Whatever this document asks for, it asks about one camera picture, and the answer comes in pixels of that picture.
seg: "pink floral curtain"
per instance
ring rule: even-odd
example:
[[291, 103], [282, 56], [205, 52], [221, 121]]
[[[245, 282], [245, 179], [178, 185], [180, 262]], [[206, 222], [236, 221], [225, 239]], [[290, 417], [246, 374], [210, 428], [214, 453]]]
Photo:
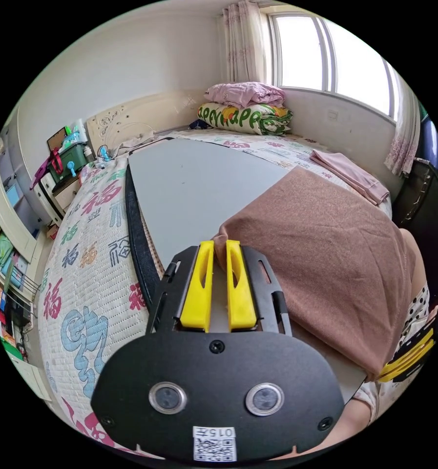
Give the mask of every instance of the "pink floral curtain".
[[239, 1], [224, 8], [223, 14], [228, 81], [264, 82], [266, 56], [258, 5]]
[[411, 172], [420, 134], [420, 111], [418, 101], [406, 82], [395, 72], [399, 91], [399, 108], [395, 136], [385, 166], [396, 176]]

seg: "window sill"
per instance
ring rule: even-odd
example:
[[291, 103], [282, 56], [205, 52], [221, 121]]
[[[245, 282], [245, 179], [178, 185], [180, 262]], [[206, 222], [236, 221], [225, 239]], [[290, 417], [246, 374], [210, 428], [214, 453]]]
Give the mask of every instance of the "window sill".
[[354, 104], [356, 106], [359, 106], [373, 114], [376, 114], [378, 117], [381, 117], [382, 119], [384, 119], [385, 121], [389, 122], [392, 126], [396, 127], [396, 121], [394, 119], [392, 119], [390, 116], [387, 116], [386, 114], [384, 114], [383, 112], [367, 105], [367, 104], [364, 104], [360, 101], [357, 101], [355, 99], [352, 99], [352, 98], [348, 98], [347, 96], [342, 96], [340, 94], [335, 94], [335, 93], [329, 93], [327, 91], [321, 91], [321, 90], [318, 90], [318, 89], [310, 89], [310, 88], [298, 88], [298, 87], [294, 87], [294, 86], [280, 86], [279, 87], [280, 89], [286, 91], [303, 91], [303, 92], [306, 92], [306, 93], [315, 93], [315, 94], [319, 94], [319, 95], [323, 95], [323, 96], [329, 96], [331, 98], [337, 98], [337, 99], [340, 99], [342, 101], [346, 101], [347, 103], [351, 103], [351, 104]]

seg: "floor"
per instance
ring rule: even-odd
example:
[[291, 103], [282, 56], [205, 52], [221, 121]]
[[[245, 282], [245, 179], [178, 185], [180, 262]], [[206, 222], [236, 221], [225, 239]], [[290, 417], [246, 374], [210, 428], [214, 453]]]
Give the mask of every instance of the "floor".
[[[36, 277], [35, 277], [35, 282], [37, 284], [40, 284], [43, 279], [43, 273], [44, 273], [44, 268], [46, 266], [46, 261], [48, 259], [49, 253], [51, 251], [51, 247], [53, 245], [53, 241], [51, 239], [48, 239], [45, 242], [45, 245], [43, 247], [42, 255], [41, 255], [41, 260], [38, 264], [37, 271], [36, 271]], [[34, 308], [35, 308], [35, 316], [33, 317], [33, 328], [26, 334], [25, 337], [25, 347], [27, 350], [28, 354], [28, 362], [31, 365], [36, 366], [37, 368], [44, 370], [44, 363], [43, 363], [43, 357], [42, 353], [40, 350], [40, 337], [38, 335], [38, 316], [39, 312], [37, 310], [38, 307], [38, 299], [39, 299], [40, 293], [37, 292], [35, 296], [35, 301], [34, 301]], [[53, 390], [51, 389], [51, 386], [49, 384], [49, 381], [46, 379], [46, 374], [41, 373], [42, 379], [44, 382], [44, 385], [46, 387], [46, 390], [48, 391], [48, 394], [51, 397], [52, 402], [46, 402], [48, 407], [64, 422], [66, 422], [68, 425], [72, 425], [72, 423], [68, 420], [66, 417], [66, 414], [63, 412], [63, 409], [60, 407], [58, 404], [58, 401], [56, 400], [56, 397], [54, 395]]]

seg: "polka dot clothing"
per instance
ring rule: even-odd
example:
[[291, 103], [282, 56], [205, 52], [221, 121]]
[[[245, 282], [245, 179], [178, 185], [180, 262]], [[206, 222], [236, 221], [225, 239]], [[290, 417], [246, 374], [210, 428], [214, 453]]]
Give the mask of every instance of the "polka dot clothing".
[[[429, 317], [430, 293], [427, 284], [409, 305], [403, 332], [396, 347], [396, 352], [426, 324]], [[419, 370], [400, 383], [375, 381], [364, 383], [354, 394], [354, 398], [365, 402], [370, 407], [370, 423], [382, 415], [401, 396], [404, 390], [417, 376]]]

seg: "quilted mattress cover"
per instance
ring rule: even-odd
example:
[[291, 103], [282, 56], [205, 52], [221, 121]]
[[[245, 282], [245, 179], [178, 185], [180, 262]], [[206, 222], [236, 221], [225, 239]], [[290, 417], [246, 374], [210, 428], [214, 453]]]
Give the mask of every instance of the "quilted mattress cover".
[[[326, 150], [311, 140], [215, 129], [178, 131], [169, 136], [225, 145], [289, 170], [301, 166], [352, 190], [309, 159], [312, 149]], [[90, 407], [103, 365], [124, 344], [145, 333], [148, 319], [129, 245], [127, 157], [116, 158], [104, 170], [90, 166], [89, 177], [63, 219], [44, 270], [37, 305], [40, 344], [48, 380], [74, 427], [104, 444], [132, 452], [110, 439]], [[389, 200], [380, 209], [391, 217]], [[163, 267], [145, 223], [144, 229], [160, 277]], [[156, 457], [141, 448], [137, 453]]]

